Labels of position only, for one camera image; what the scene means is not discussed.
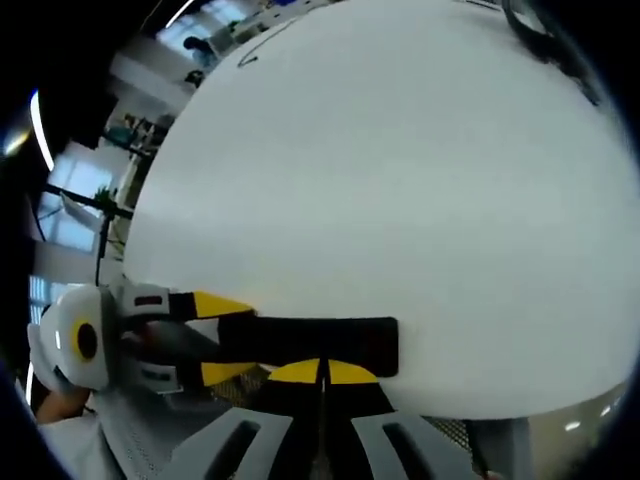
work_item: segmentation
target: white robot part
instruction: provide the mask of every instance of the white robot part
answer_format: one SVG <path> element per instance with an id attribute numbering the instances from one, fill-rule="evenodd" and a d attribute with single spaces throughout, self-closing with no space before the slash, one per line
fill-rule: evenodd
<path id="1" fill-rule="evenodd" d="M 38 378 L 49 378 L 52 381 L 47 383 L 58 387 L 65 379 L 72 386 L 92 390 L 109 385 L 103 297 L 100 288 L 93 285 L 74 288 L 51 305 L 39 327 L 30 327 L 29 343 Z M 52 379 L 51 373 L 58 380 Z"/>

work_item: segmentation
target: yellow plastic piece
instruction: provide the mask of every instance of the yellow plastic piece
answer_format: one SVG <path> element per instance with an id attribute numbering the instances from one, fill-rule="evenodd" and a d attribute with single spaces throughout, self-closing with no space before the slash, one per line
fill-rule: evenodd
<path id="1" fill-rule="evenodd" d="M 89 325 L 93 327 L 91 325 L 91 322 L 89 322 L 89 320 L 87 320 L 87 318 L 85 317 L 78 317 L 74 320 L 73 326 L 71 327 L 71 349 L 73 350 L 73 353 L 75 353 L 76 356 L 80 359 L 80 361 L 89 363 L 91 360 L 93 360 L 93 358 L 85 357 L 82 354 L 82 351 L 80 350 L 80 344 L 78 343 L 78 333 L 80 332 L 80 327 L 82 327 L 83 325 Z"/>
<path id="2" fill-rule="evenodd" d="M 229 313 L 242 313 L 253 310 L 246 303 L 236 302 L 228 298 L 218 297 L 205 292 L 193 292 L 198 318 L 214 318 Z"/>
<path id="3" fill-rule="evenodd" d="M 316 383 L 319 364 L 320 360 L 317 358 L 290 363 L 269 375 L 269 380 L 289 383 Z"/>
<path id="4" fill-rule="evenodd" d="M 332 385 L 378 383 L 378 378 L 369 370 L 338 360 L 329 360 L 329 375 Z"/>
<path id="5" fill-rule="evenodd" d="M 205 387 L 222 383 L 255 367 L 255 363 L 202 363 L 202 383 Z"/>

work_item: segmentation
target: desk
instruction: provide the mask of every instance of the desk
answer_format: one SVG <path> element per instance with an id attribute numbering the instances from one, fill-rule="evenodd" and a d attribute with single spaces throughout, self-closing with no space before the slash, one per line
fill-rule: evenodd
<path id="1" fill-rule="evenodd" d="M 627 377 L 636 167 L 500 12 L 345 2 L 237 68 L 263 39 L 227 57 L 169 132 L 133 218 L 130 278 L 265 315 L 395 316 L 400 373 L 382 384 L 422 414 L 528 416 Z"/>

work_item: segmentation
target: yellow ring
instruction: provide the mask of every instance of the yellow ring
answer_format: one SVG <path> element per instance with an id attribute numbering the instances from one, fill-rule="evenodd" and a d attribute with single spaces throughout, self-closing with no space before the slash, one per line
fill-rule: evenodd
<path id="1" fill-rule="evenodd" d="M 89 325 L 91 328 L 93 328 L 93 325 L 91 325 L 91 323 L 89 323 L 85 317 L 76 318 L 76 320 L 73 322 L 73 326 L 71 327 L 71 349 L 82 362 L 88 363 L 93 360 L 93 357 L 85 357 L 82 354 L 82 351 L 80 350 L 80 344 L 78 343 L 78 335 L 80 333 L 80 328 L 83 325 Z"/>

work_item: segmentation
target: gray plastic mount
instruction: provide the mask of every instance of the gray plastic mount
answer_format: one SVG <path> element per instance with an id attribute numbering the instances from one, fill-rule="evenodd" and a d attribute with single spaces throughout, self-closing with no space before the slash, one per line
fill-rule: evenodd
<path id="1" fill-rule="evenodd" d="M 477 480 L 469 454 L 418 415 L 402 412 L 351 420 L 375 480 L 408 479 L 385 428 L 398 431 L 435 479 Z"/>
<path id="2" fill-rule="evenodd" d="M 223 456 L 243 428 L 256 433 L 233 478 L 267 480 L 291 422 L 291 417 L 232 408 L 177 447 L 158 480 L 183 480 L 185 475 L 192 480 L 214 478 L 215 465 L 225 461 Z"/>

